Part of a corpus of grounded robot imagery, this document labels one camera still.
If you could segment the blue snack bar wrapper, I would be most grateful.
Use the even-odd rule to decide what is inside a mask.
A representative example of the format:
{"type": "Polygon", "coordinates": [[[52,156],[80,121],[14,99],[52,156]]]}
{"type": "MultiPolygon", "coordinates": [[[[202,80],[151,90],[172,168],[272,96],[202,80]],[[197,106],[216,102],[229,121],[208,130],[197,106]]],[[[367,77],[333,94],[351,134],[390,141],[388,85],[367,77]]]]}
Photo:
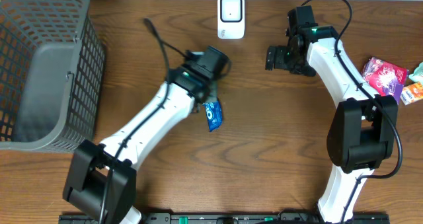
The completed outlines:
{"type": "Polygon", "coordinates": [[[223,112],[219,101],[203,103],[206,111],[209,132],[218,129],[223,123],[223,112]]]}

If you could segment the red purple snack packet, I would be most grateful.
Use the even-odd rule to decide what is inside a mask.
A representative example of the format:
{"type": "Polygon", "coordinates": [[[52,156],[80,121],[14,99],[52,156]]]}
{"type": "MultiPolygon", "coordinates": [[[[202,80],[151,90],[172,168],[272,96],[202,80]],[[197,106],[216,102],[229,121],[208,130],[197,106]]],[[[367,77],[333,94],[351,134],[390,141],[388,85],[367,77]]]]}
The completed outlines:
{"type": "Polygon", "coordinates": [[[362,70],[362,77],[381,96],[392,95],[397,104],[408,76],[408,70],[395,64],[372,57],[362,70]]]}

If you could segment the mint green snack packet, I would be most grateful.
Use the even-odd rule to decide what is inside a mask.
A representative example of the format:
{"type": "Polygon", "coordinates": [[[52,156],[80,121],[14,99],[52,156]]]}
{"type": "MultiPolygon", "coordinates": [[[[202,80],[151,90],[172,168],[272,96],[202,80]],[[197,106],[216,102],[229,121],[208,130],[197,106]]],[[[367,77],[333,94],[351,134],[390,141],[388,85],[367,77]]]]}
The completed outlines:
{"type": "Polygon", "coordinates": [[[408,78],[414,83],[423,83],[423,62],[411,73],[408,78]]]}

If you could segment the small orange snack packet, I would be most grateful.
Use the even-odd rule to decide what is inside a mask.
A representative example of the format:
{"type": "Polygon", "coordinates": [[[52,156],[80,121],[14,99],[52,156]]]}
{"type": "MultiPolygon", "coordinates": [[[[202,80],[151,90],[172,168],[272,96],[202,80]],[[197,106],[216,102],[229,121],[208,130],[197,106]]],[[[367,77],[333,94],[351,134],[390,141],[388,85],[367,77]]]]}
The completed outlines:
{"type": "Polygon", "coordinates": [[[401,100],[405,105],[422,100],[422,83],[417,82],[403,88],[401,100]]]}

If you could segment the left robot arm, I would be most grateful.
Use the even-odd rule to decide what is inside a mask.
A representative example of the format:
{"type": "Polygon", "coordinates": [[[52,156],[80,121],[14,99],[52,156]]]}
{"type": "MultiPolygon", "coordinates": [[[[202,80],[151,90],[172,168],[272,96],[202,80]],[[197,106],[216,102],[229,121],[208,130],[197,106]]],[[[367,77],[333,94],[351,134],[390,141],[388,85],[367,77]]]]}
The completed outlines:
{"type": "Polygon", "coordinates": [[[154,147],[195,105],[214,96],[231,60],[209,46],[189,52],[168,69],[152,100],[124,127],[99,144],[84,140],[74,150],[63,199],[98,223],[140,223],[134,207],[137,171],[154,147]]]}

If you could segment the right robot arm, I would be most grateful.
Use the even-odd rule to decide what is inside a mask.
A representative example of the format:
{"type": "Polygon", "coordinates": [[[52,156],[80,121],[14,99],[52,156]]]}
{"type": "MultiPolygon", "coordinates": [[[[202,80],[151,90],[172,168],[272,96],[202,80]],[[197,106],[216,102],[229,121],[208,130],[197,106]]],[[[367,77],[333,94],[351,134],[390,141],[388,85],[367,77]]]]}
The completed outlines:
{"type": "Polygon", "coordinates": [[[336,106],[327,135],[332,169],[317,207],[323,223],[352,221],[366,180],[390,178],[402,163],[398,160],[388,174],[374,173],[401,143],[395,127],[398,105],[393,96],[380,95],[364,80],[344,51],[340,33],[318,25],[311,6],[290,10],[288,24],[287,46],[270,46],[265,68],[318,75],[327,88],[336,106]]]}

